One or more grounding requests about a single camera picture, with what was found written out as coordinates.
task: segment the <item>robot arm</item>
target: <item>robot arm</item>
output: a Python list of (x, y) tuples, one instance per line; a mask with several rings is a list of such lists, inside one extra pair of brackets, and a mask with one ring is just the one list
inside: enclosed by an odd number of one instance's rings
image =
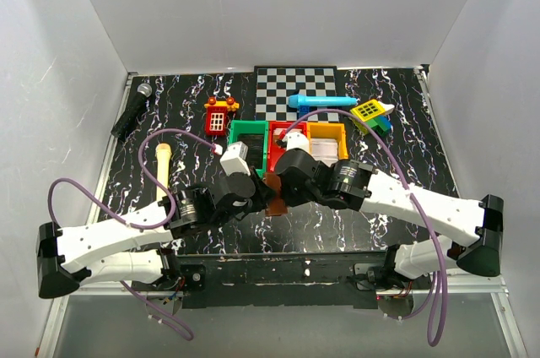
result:
[[(327, 166), (303, 148), (288, 144), (275, 174), (280, 196), (287, 206), (317, 202), (332, 209), (381, 213), (423, 225), (400, 182), (372, 166), (340, 160)], [(172, 241), (207, 231), (236, 218), (264, 210), (277, 197), (244, 159), (242, 143), (229, 146), (221, 159), (226, 176), (214, 184), (196, 184), (173, 197), (176, 212), (163, 227), (140, 230), (105, 220), (94, 225), (40, 227), (37, 244), (40, 297), (52, 298), (75, 291), (80, 285), (105, 280), (132, 279), (158, 284), (178, 278), (174, 255), (159, 251), (125, 252), (150, 243)], [(448, 266), (473, 274), (496, 276), (500, 269), (502, 199), (488, 195), (482, 203), (450, 198), (420, 187), (411, 187), (431, 218)], [(128, 223), (152, 225), (170, 211), (164, 198), (122, 216)], [(411, 280), (438, 269), (432, 241), (389, 247), (384, 267), (368, 276), (385, 287), (388, 277)]]

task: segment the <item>beige wooden handle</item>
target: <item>beige wooden handle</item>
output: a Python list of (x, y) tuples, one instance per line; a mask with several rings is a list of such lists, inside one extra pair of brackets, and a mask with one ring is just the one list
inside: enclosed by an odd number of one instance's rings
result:
[[(169, 163), (171, 156), (172, 151), (168, 144), (161, 143), (155, 148), (155, 158), (158, 160), (158, 181), (167, 188), (169, 187)], [(165, 192), (160, 187), (157, 187), (155, 199), (161, 200), (164, 196)]]

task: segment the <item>black object in green bin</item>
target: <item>black object in green bin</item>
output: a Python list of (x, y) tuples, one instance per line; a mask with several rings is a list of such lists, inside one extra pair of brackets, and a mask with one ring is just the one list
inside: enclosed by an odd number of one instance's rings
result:
[(241, 141), (247, 145), (247, 165), (260, 170), (262, 168), (264, 134), (239, 134), (236, 141)]

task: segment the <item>white wall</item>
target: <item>white wall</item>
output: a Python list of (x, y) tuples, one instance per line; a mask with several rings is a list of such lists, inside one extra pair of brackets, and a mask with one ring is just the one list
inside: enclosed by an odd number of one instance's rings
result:
[(429, 76), (462, 196), (505, 200), (503, 275), (530, 356), (540, 356), (539, 24), (538, 0), (468, 0)]
[(466, 0), (91, 0), (127, 70), (431, 63)]
[[(50, 302), (37, 296), (35, 238), (50, 182), (94, 189), (126, 71), (89, 0), (0, 0), (0, 356), (33, 356)], [(63, 225), (89, 202), (57, 193)]]

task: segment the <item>checkerboard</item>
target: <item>checkerboard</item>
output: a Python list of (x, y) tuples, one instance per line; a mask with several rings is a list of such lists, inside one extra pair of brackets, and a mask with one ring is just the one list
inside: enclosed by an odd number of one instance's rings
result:
[[(306, 96), (336, 96), (335, 68), (256, 68), (256, 119), (296, 120), (298, 112), (287, 106), (287, 99), (297, 91)], [(339, 122), (339, 115), (323, 113), (309, 121)]]

